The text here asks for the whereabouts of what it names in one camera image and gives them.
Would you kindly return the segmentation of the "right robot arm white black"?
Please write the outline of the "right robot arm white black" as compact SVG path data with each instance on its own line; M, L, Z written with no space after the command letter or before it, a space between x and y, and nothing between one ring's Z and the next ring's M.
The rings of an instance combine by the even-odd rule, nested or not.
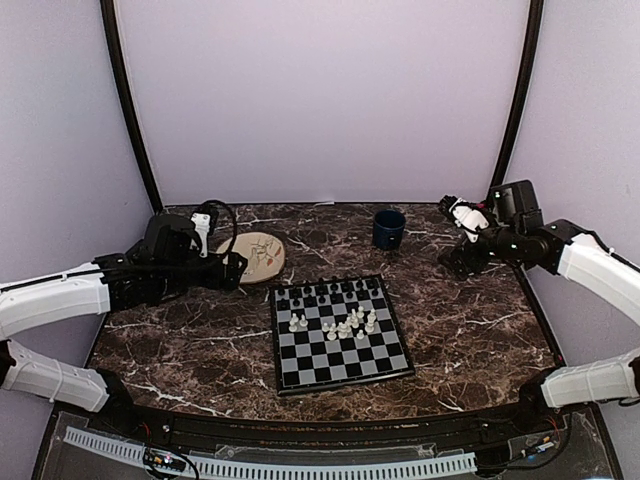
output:
M544 247L540 256L520 257L504 242L499 260L512 259L517 267L530 263L549 274L537 280L534 292L541 300L564 365L546 369L523 384L521 398L510 413L510 424L521 434L534 432L550 409L567 405L639 399L639 344L626 352L598 359L609 350L616 330L615 318L624 317L626 332L639 330L639 230L618 223L603 231L587 230L561 219L539 226L531 240Z

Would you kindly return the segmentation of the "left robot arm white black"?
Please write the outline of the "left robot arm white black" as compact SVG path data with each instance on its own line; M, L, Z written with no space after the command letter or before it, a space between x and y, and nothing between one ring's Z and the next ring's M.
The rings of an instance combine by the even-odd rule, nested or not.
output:
M158 305L192 287L232 290L248 261L228 245L208 249L217 216L157 214L125 253L103 255L76 268L1 287L1 387L64 402L103 421L120 436L141 427L140 412L119 376L74 367L16 342L16 334L70 318Z

